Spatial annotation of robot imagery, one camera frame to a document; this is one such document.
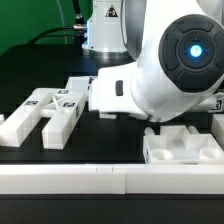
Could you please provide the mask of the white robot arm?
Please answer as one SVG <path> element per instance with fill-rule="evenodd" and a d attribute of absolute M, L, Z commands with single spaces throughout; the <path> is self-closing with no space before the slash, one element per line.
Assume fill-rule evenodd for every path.
<path fill-rule="evenodd" d="M 121 31 L 132 63 L 102 68 L 89 109 L 166 122 L 224 81 L 224 26 L 208 0 L 122 0 Z"/>

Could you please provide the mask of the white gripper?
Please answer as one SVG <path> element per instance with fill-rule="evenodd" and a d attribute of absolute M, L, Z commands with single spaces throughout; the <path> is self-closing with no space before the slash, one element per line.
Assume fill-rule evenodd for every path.
<path fill-rule="evenodd" d="M 145 120 L 148 114 L 139 108 L 131 93 L 131 78 L 136 63 L 101 68 L 89 89 L 88 109 L 101 114 L 125 113 Z"/>

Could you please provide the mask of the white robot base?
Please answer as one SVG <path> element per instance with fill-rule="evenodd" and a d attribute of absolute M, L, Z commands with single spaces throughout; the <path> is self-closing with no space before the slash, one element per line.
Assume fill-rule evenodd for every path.
<path fill-rule="evenodd" d="M 84 55 L 104 60 L 132 61 L 122 39 L 121 2 L 92 1 L 92 15 L 87 20 L 87 38 L 82 44 Z"/>

